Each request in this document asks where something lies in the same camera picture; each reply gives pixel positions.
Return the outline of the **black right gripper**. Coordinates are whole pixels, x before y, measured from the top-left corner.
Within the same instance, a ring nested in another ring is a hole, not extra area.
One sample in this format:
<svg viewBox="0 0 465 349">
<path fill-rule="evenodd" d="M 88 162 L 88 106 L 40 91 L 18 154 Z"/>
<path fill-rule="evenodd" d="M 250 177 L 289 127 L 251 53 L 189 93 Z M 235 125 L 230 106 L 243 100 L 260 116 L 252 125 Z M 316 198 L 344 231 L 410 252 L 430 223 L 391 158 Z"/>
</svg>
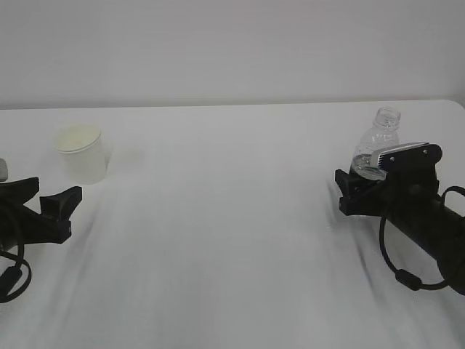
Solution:
<svg viewBox="0 0 465 349">
<path fill-rule="evenodd" d="M 342 197 L 339 210 L 346 216 L 419 217 L 442 219 L 439 180 L 435 166 L 407 172 L 390 172 L 384 180 L 368 180 L 353 171 L 337 169 L 334 179 Z"/>
</svg>

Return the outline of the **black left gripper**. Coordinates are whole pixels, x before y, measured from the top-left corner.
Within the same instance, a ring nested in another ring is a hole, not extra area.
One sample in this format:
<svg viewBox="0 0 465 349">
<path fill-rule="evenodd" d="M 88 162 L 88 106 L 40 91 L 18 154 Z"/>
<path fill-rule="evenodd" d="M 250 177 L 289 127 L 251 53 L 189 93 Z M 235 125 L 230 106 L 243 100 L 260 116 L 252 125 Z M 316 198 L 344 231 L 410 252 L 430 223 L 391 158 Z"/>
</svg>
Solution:
<svg viewBox="0 0 465 349">
<path fill-rule="evenodd" d="M 39 178 L 1 183 L 1 250 L 18 245 L 62 244 L 71 237 L 70 217 L 82 201 L 82 187 L 41 196 L 41 214 L 25 207 L 39 192 Z"/>
</svg>

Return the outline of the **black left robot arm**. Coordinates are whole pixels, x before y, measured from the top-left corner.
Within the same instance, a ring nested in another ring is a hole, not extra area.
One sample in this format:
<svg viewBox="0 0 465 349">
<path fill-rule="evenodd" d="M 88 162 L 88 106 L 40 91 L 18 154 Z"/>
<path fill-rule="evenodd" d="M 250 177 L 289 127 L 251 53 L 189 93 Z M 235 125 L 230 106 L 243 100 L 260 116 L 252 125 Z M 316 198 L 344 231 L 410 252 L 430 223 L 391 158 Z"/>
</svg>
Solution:
<svg viewBox="0 0 465 349">
<path fill-rule="evenodd" d="M 25 203 L 39 192 L 39 178 L 31 177 L 1 184 L 1 248 L 17 245 L 20 233 L 24 244 L 62 244 L 71 237 L 70 217 L 81 203 L 82 187 L 74 186 L 61 193 L 39 198 L 41 211 L 35 212 Z"/>
</svg>

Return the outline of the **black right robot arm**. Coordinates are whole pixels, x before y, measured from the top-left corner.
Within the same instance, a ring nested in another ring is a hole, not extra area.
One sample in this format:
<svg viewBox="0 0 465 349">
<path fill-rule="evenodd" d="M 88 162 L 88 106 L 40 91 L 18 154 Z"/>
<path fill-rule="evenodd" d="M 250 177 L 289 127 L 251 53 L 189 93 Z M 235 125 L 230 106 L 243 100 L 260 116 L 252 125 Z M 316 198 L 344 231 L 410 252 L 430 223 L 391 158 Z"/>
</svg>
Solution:
<svg viewBox="0 0 465 349">
<path fill-rule="evenodd" d="M 390 172 L 384 180 L 367 180 L 354 172 L 335 171 L 341 190 L 339 210 L 346 216 L 379 217 L 379 248 L 395 279 L 407 288 L 437 291 L 450 287 L 464 293 L 464 216 L 445 205 L 434 167 Z M 442 280 L 425 284 L 418 276 L 397 268 L 389 258 L 385 227 L 392 223 L 432 257 Z"/>
</svg>

